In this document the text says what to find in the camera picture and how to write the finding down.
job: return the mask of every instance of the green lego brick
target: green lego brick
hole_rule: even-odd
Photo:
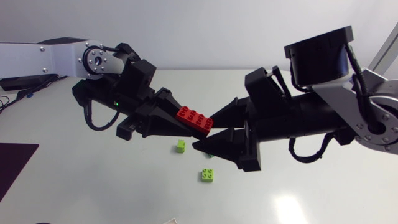
[[[212,182],[214,177],[214,172],[212,169],[203,169],[201,171],[201,181],[202,182]]]
[[[178,140],[177,152],[178,153],[184,153],[185,152],[185,141],[184,140]]]

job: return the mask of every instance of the screw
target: screw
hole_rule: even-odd
[[[382,118],[383,118],[384,121],[388,121],[390,119],[390,115],[385,114],[385,115],[383,115]]]

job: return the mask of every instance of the black cable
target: black cable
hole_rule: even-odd
[[[9,106],[13,105],[14,103],[20,101],[21,99],[23,99],[25,96],[31,94],[31,93],[35,93],[37,91],[40,91],[44,88],[47,88],[49,85],[51,85],[53,82],[59,81],[59,80],[63,80],[64,78],[66,78],[66,76],[64,77],[58,77],[58,75],[51,75],[46,81],[42,82],[41,84],[37,85],[36,87],[32,87],[32,88],[28,88],[26,90],[21,90],[17,93],[17,97],[15,100],[13,101],[9,101],[9,98],[6,97],[8,99],[8,102],[2,106],[0,108],[0,113],[2,113],[2,111],[6,108],[8,108]]]
[[[293,73],[293,66],[292,66],[292,63],[290,63],[290,75],[292,76],[292,84],[293,84],[293,86],[294,86],[294,88],[295,88],[296,90],[301,91],[301,92],[303,92],[303,93],[310,93],[310,92],[312,92],[312,90],[301,88],[301,87],[299,87],[299,86],[296,84],[296,81],[294,80],[294,73]]]
[[[10,98],[8,98],[8,96],[0,96],[0,97],[3,97],[3,98],[7,99],[7,103],[5,103],[5,104],[8,104],[10,102]]]
[[[378,133],[382,130],[382,128],[380,127],[380,124],[378,123],[376,118],[376,114],[373,110],[372,103],[369,98],[368,87],[366,85],[361,67],[359,66],[359,63],[351,46],[349,44],[346,44],[345,49],[347,51],[349,62],[355,72],[355,74],[353,75],[353,81],[354,90],[356,92],[356,98],[359,106],[359,112],[361,113],[362,118],[368,124],[369,130],[374,133]]]
[[[296,155],[296,153],[294,152],[294,144],[296,142],[296,138],[291,138],[289,141],[289,152],[291,153],[293,158],[299,162],[306,163],[306,164],[315,162],[318,159],[322,158],[323,153],[326,151],[326,148],[328,147],[329,142],[331,141],[331,139],[333,139],[334,136],[335,136],[334,133],[327,133],[325,135],[325,137],[323,138],[321,149],[312,156]]]
[[[112,120],[102,127],[97,127],[93,124],[93,120],[91,119],[91,115],[92,115],[91,100],[89,100],[87,102],[87,104],[84,106],[84,114],[85,114],[86,124],[88,125],[89,128],[91,128],[94,131],[104,131],[104,130],[108,129],[109,127],[111,127],[116,122],[116,120],[119,117],[120,112],[117,111],[116,114],[114,115],[114,117],[112,118]]]

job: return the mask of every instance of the white table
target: white table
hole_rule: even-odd
[[[164,86],[182,105],[211,116],[248,95],[249,72],[161,70],[151,87]],[[127,142],[115,135],[118,123],[90,130],[72,95],[77,82],[55,83],[0,114],[0,142],[40,144],[0,203],[0,223],[398,222],[397,156],[332,140],[323,159],[301,164],[287,140],[264,142],[262,171],[245,173],[194,150],[194,138],[134,133]],[[93,107],[97,125],[114,114]],[[322,138],[299,138],[297,153],[314,153]],[[187,142],[184,154],[175,153],[178,139]],[[200,181],[202,168],[214,169],[213,183]]]

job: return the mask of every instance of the red lego brick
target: red lego brick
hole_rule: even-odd
[[[206,135],[210,132],[213,125],[211,118],[206,118],[203,114],[198,114],[196,111],[190,110],[187,106],[180,108],[180,111],[175,115],[175,119]]]

